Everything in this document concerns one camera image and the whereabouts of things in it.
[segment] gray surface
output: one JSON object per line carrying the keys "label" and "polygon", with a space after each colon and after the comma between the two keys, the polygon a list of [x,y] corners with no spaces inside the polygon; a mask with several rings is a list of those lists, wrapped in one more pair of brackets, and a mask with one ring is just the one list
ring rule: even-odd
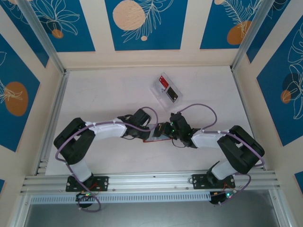
{"label": "gray surface", "polygon": [[99,213],[76,205],[31,205],[25,227],[276,227],[267,191],[244,192],[222,207],[209,202],[104,204]]}

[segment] metal frame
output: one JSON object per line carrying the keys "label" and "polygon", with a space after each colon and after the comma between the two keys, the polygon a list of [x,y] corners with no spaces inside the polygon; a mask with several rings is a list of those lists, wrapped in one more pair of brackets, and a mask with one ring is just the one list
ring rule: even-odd
{"label": "metal frame", "polygon": [[264,0],[257,11],[249,30],[247,31],[246,35],[243,38],[242,43],[240,44],[240,47],[238,49],[238,52],[236,54],[235,59],[232,61],[231,69],[232,72],[235,71],[238,64],[242,60],[243,56],[246,54],[246,51],[248,50],[251,42],[255,38],[258,30],[260,29],[264,19],[266,18],[270,8],[272,7],[275,0]]}
{"label": "metal frame", "polygon": [[33,8],[30,6],[30,3],[27,0],[16,0],[16,2],[18,4],[20,11],[22,12],[25,19],[27,20],[28,24],[34,31],[35,35],[37,36],[37,38],[40,41],[43,48],[45,49],[46,53],[48,54],[50,59],[53,61],[55,67],[63,75],[65,73],[65,68],[64,68],[61,60],[59,59],[57,51],[55,50],[46,31],[44,30],[38,17],[36,16]]}
{"label": "metal frame", "polygon": [[[139,173],[139,174],[106,174],[109,176],[106,193],[150,193],[150,192],[212,192],[222,189],[194,190],[189,183],[192,174],[206,174],[206,171]],[[279,189],[279,182],[274,171],[254,168],[250,171],[251,183],[249,190]],[[75,194],[65,192],[68,175],[37,175],[27,176],[21,188],[21,195],[42,194]],[[247,183],[247,176],[234,177],[236,189],[240,190]]]}
{"label": "metal frame", "polygon": [[[48,128],[45,133],[44,143],[41,148],[40,160],[36,163],[36,171],[34,176],[25,177],[23,187],[19,196],[18,210],[13,217],[11,227],[22,227],[25,224],[29,205],[31,202],[48,202],[48,203],[74,203],[71,199],[75,193],[65,192],[65,186],[67,182],[67,175],[54,175],[45,176],[45,170],[47,167],[48,155],[50,151],[52,141],[54,138],[54,131],[57,125],[64,92],[68,80],[69,71],[65,72],[64,66],[60,61],[54,46],[52,45],[49,37],[35,15],[33,9],[27,0],[16,0],[21,12],[32,27],[34,33],[38,37],[39,41],[53,60],[56,68],[64,74],[60,87],[57,92],[55,103],[53,105],[53,111],[48,123]],[[245,55],[248,47],[250,46],[253,38],[255,37],[258,29],[260,28],[263,20],[265,19],[268,10],[272,6],[274,0],[263,1],[259,11],[257,12],[254,23],[250,26],[247,35],[244,37],[242,44],[239,47],[237,55],[232,63],[231,70],[234,76],[234,80],[241,97],[242,104],[246,113],[246,106],[242,100],[241,92],[238,88],[238,82],[236,75],[234,74],[237,65]],[[205,174],[206,171],[192,171],[192,172],[172,172],[172,173],[139,173],[139,174],[110,174],[108,191],[101,192],[101,198],[106,200],[118,200],[119,202],[138,202],[138,197],[133,199],[133,196],[138,194],[144,197],[141,201],[155,201],[154,196],[164,195],[168,200],[180,200],[183,201],[203,201],[208,200],[210,191],[220,191],[221,189],[212,190],[194,190],[193,185],[189,183],[189,179],[192,174]],[[279,220],[279,224],[282,227],[296,226],[293,220],[292,214],[286,205],[285,198],[280,189],[279,182],[276,178],[274,171],[267,171],[262,168],[254,168],[250,171],[252,181],[248,186],[248,190],[269,190],[272,202]],[[247,177],[242,175],[235,176],[236,189],[241,189],[247,182]],[[195,197],[195,195],[203,194],[203,197]]]}

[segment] wire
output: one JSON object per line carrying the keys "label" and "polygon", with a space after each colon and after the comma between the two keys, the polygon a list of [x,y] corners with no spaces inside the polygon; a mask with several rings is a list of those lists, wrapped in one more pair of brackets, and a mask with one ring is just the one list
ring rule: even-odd
{"label": "wire", "polygon": [[[202,131],[204,132],[205,129],[207,129],[207,128],[209,128],[209,127],[212,127],[213,125],[215,125],[215,124],[217,123],[217,120],[218,120],[218,117],[217,117],[216,112],[215,112],[211,107],[209,107],[209,106],[207,106],[207,105],[205,105],[205,104],[196,103],[196,104],[192,104],[192,105],[189,105],[189,106],[185,107],[184,109],[178,111],[178,113],[180,113],[180,112],[182,112],[182,111],[184,111],[184,110],[186,110],[186,109],[188,109],[188,108],[190,108],[190,107],[192,107],[192,106],[195,106],[195,105],[201,105],[201,106],[207,107],[207,108],[210,109],[210,110],[213,112],[213,114],[214,114],[214,117],[215,117],[214,122],[213,122],[212,124],[207,125],[207,126],[205,126],[204,128],[202,128]],[[218,131],[205,131],[204,133],[212,133],[212,134],[214,134],[214,133],[218,133]],[[261,160],[261,164],[255,165],[254,167],[263,166],[263,165],[265,164],[265,160],[261,157],[261,155],[259,155],[259,154],[255,151],[255,149],[253,149],[253,148],[252,148],[249,144],[247,144],[245,141],[241,140],[239,137],[237,137],[236,135],[231,134],[231,133],[229,133],[229,132],[223,132],[223,131],[222,131],[222,132],[220,132],[220,133],[235,138],[237,141],[239,141],[239,142],[242,143],[244,146],[246,146],[254,155],[256,155],[256,156],[258,157],[258,159]],[[241,192],[243,192],[243,191],[245,190],[245,188],[247,188],[247,186],[250,184],[250,182],[251,182],[251,176],[250,176],[249,174],[236,173],[236,175],[246,175],[246,176],[248,176],[248,177],[249,177],[249,180],[248,180],[247,184],[246,184],[240,191],[237,191],[230,199],[228,199],[228,200],[226,200],[226,201],[220,203],[219,205],[225,204],[225,203],[227,203],[228,201],[230,201],[230,200],[231,200],[232,198],[234,198],[236,195],[238,195],[238,194],[240,194]],[[230,187],[229,185],[227,185],[227,184],[224,183],[223,191],[225,190],[225,187],[226,187],[226,186],[228,186],[229,188],[232,189],[232,187]],[[217,195],[224,194],[225,192],[223,192],[223,191],[222,191],[221,193],[219,193],[219,194],[212,195],[212,196],[217,196]]]}
{"label": "wire", "polygon": [[249,180],[248,180],[247,184],[244,187],[242,187],[241,190],[237,191],[230,199],[227,199],[227,200],[221,202],[220,204],[216,204],[216,205],[223,205],[223,204],[227,203],[228,201],[232,200],[235,196],[237,196],[240,193],[242,193],[247,188],[247,186],[250,184],[250,182],[251,182],[251,176],[249,174],[236,173],[236,175],[245,175],[245,176],[248,176]]}
{"label": "wire", "polygon": [[173,144],[175,147],[177,147],[177,148],[185,148],[185,147],[186,147],[185,145],[184,145],[184,147],[178,147],[177,145],[175,145],[174,139],[171,139],[171,142],[172,142],[172,144]]}
{"label": "wire", "polygon": [[126,137],[121,137],[121,138],[123,138],[123,139],[126,139],[126,140],[133,140],[133,139],[135,139],[136,137],[132,137],[132,138],[126,138]]}
{"label": "wire", "polygon": [[231,134],[229,132],[225,132],[225,131],[205,131],[204,133],[209,133],[209,134],[217,134],[217,133],[221,133],[221,134],[225,134],[228,136],[231,136],[233,138],[235,138],[237,141],[239,141],[240,143],[242,143],[244,146],[246,146],[252,153],[254,153],[255,156],[258,157],[258,159],[261,160],[261,164],[255,165],[254,167],[259,167],[259,166],[263,166],[265,164],[265,160],[261,157],[261,155],[258,154],[258,152],[255,151],[254,148],[252,148],[248,143],[246,143],[245,141],[243,141],[242,139],[240,139],[239,137],[237,137],[234,134]]}
{"label": "wire", "polygon": [[187,110],[188,108],[190,108],[190,107],[192,107],[192,106],[195,106],[195,105],[201,105],[201,106],[204,106],[204,107],[206,107],[206,108],[210,109],[210,110],[213,112],[213,114],[214,114],[214,122],[213,122],[213,123],[211,123],[211,124],[209,124],[209,125],[207,125],[207,126],[205,126],[205,127],[202,129],[202,130],[208,129],[208,128],[210,128],[210,127],[214,126],[214,125],[217,123],[218,116],[217,116],[216,112],[213,110],[213,108],[211,108],[210,106],[205,105],[205,104],[201,104],[201,103],[195,103],[195,104],[189,105],[189,106],[185,107],[184,109],[182,109],[182,110],[178,111],[178,113],[180,113],[180,112],[182,112],[182,111],[185,111],[185,110]]}
{"label": "wire", "polygon": [[61,152],[62,149],[66,146],[66,144],[68,144],[75,136],[78,136],[79,134],[81,134],[81,133],[82,133],[83,131],[85,131],[86,129],[89,129],[89,128],[92,128],[92,127],[95,127],[95,126],[99,126],[99,125],[112,124],[112,123],[114,123],[114,124],[120,124],[120,125],[127,125],[127,126],[130,126],[130,127],[134,128],[134,129],[137,129],[137,130],[139,130],[139,131],[145,131],[145,132],[147,132],[147,131],[152,131],[152,130],[154,130],[154,129],[157,127],[157,125],[158,125],[158,115],[157,115],[156,111],[155,111],[154,109],[148,107],[148,106],[142,107],[141,109],[150,109],[150,110],[152,110],[152,111],[154,112],[154,114],[155,114],[155,116],[156,116],[156,124],[155,124],[154,127],[152,127],[151,129],[140,129],[140,128],[138,128],[138,127],[132,125],[132,124],[125,123],[125,122],[116,122],[116,121],[100,122],[100,123],[88,125],[88,126],[82,128],[82,129],[80,129],[79,131],[75,132],[73,135],[71,135],[71,136],[70,136],[70,137],[69,137],[69,138],[68,138],[68,139],[59,147],[58,151],[57,151],[56,154],[55,154],[56,160],[61,161],[61,162],[64,162],[64,163],[66,164],[67,168],[69,169],[69,171],[71,172],[71,175],[75,178],[75,180],[84,188],[84,190],[86,190],[88,193],[90,193],[90,194],[92,195],[92,197],[97,201],[97,203],[98,203],[98,205],[99,205],[99,208],[98,208],[97,210],[86,210],[86,209],[83,209],[82,207],[80,207],[80,202],[82,201],[82,198],[84,197],[84,196],[83,196],[81,199],[78,200],[78,204],[77,204],[77,205],[78,205],[79,210],[82,210],[82,211],[85,211],[85,212],[89,212],[89,213],[98,212],[98,211],[101,210],[101,202],[100,202],[100,200],[97,198],[97,196],[96,196],[94,193],[92,193],[92,192],[90,191],[90,189],[88,189],[88,188],[79,180],[79,178],[78,178],[78,177],[76,176],[76,174],[73,172],[73,170],[71,169],[71,167],[69,166],[69,164],[66,162],[66,160],[58,157],[59,154],[60,154],[60,152]]}

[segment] metal extrusion frame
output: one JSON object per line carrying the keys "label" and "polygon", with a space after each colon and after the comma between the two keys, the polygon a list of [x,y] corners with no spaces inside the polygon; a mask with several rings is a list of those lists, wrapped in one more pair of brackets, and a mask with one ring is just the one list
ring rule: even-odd
{"label": "metal extrusion frame", "polygon": [[255,38],[258,30],[260,29],[264,19],[266,18],[267,14],[268,14],[270,8],[273,6],[274,2],[275,2],[275,0],[264,0],[261,3],[260,8],[256,12],[254,19],[252,20],[249,30],[247,31],[246,35],[243,38],[242,43],[240,44],[238,52],[237,52],[234,60],[232,61],[232,64],[231,64],[232,72],[234,72],[237,69],[239,63],[241,62],[242,58],[246,54],[246,51],[250,47],[253,39]]}
{"label": "metal extrusion frame", "polygon": [[[151,192],[212,192],[222,189],[194,190],[189,182],[192,174],[206,174],[206,171],[106,174],[109,176],[107,192],[100,193],[151,193]],[[251,183],[248,190],[279,189],[279,182],[274,171],[254,168],[250,171]],[[75,194],[65,192],[68,175],[27,176],[21,189],[21,195]],[[247,176],[234,177],[236,189],[240,190],[247,183]]]}

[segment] small box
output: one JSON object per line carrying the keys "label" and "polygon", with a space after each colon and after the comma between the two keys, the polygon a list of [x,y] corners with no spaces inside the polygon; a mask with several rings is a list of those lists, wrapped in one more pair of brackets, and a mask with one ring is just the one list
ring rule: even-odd
{"label": "small box", "polygon": [[161,76],[154,81],[151,92],[167,112],[177,107],[183,97],[165,73],[162,73]]}

